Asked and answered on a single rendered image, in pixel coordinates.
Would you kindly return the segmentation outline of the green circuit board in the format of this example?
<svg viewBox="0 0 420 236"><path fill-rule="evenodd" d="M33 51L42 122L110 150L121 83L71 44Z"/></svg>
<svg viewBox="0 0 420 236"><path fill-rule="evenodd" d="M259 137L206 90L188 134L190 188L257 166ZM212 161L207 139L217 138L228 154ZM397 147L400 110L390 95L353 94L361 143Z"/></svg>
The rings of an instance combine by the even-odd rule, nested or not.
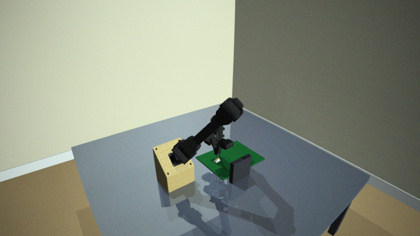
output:
<svg viewBox="0 0 420 236"><path fill-rule="evenodd" d="M196 156L196 158L208 169L213 171L220 179L225 180L230 177L230 171L228 171L230 170L230 163L246 154L250 154L252 156L251 166L265 159L261 155L241 144L239 141L235 141L234 146L229 149L222 148L220 155L215 155L214 150L211 150L207 153Z"/></svg>

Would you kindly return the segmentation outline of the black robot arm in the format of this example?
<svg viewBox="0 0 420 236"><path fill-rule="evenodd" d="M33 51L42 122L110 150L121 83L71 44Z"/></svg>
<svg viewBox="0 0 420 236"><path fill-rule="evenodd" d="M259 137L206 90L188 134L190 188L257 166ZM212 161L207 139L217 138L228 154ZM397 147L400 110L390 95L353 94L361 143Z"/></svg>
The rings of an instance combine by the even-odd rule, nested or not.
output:
<svg viewBox="0 0 420 236"><path fill-rule="evenodd" d="M180 140L173 146L173 153L168 154L172 165L186 164L197 154L196 152L203 141L209 146L219 141L215 131L237 121L243 114L243 107L243 103L237 97L226 99L216 111L216 115L211 118L211 122L197 135Z"/></svg>

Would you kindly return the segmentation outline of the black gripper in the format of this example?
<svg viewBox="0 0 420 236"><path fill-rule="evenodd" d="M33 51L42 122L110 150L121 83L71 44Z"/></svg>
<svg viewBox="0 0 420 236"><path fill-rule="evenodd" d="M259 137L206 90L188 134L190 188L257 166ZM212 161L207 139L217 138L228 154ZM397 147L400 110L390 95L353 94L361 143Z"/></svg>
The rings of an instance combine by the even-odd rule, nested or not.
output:
<svg viewBox="0 0 420 236"><path fill-rule="evenodd" d="M220 150L223 149L229 149L232 146L234 146L234 142L229 139L224 139L223 131L225 128L217 129L215 132L218 134L219 141L217 141L214 145L212 145L213 149L217 147L217 153L220 152Z"/></svg>

